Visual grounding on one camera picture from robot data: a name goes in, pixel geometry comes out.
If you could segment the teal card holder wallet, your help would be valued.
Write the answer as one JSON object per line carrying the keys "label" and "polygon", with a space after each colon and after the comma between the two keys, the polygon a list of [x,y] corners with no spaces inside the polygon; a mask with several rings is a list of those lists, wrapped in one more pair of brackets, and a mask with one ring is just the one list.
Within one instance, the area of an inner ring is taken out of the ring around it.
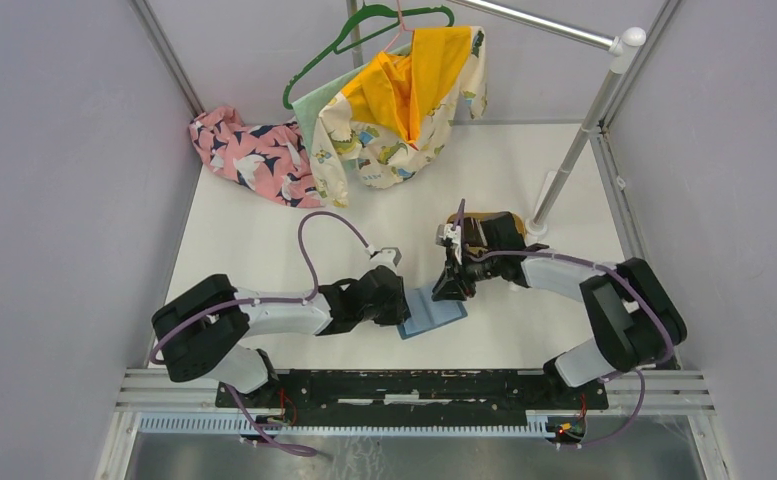
{"label": "teal card holder wallet", "polygon": [[405,300],[410,316],[397,327],[402,340],[407,340],[454,321],[467,317],[467,310],[461,301],[432,299],[434,284],[406,289]]}

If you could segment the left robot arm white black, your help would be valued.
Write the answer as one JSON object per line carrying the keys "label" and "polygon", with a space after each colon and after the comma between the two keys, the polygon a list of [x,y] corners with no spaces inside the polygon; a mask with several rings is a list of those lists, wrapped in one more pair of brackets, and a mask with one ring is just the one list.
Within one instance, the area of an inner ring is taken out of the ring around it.
{"label": "left robot arm white black", "polygon": [[213,379],[261,408],[276,399],[277,376],[268,354],[242,346],[242,339],[337,335],[363,322],[401,325],[410,316],[402,278],[384,265],[359,279],[320,285],[315,295],[263,296],[214,274],[153,314],[157,343],[152,360],[165,367],[174,383]]}

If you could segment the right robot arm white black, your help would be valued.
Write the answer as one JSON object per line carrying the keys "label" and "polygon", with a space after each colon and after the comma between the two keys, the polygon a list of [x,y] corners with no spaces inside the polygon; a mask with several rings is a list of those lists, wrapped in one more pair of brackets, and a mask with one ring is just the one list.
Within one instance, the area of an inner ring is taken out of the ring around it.
{"label": "right robot arm white black", "polygon": [[446,259],[432,298],[463,302],[479,282],[502,279],[581,303],[592,336],[545,363],[541,392],[549,405],[566,408],[589,382],[661,364],[686,339],[684,320],[646,260],[597,263],[528,237],[511,212],[450,216],[436,234]]}

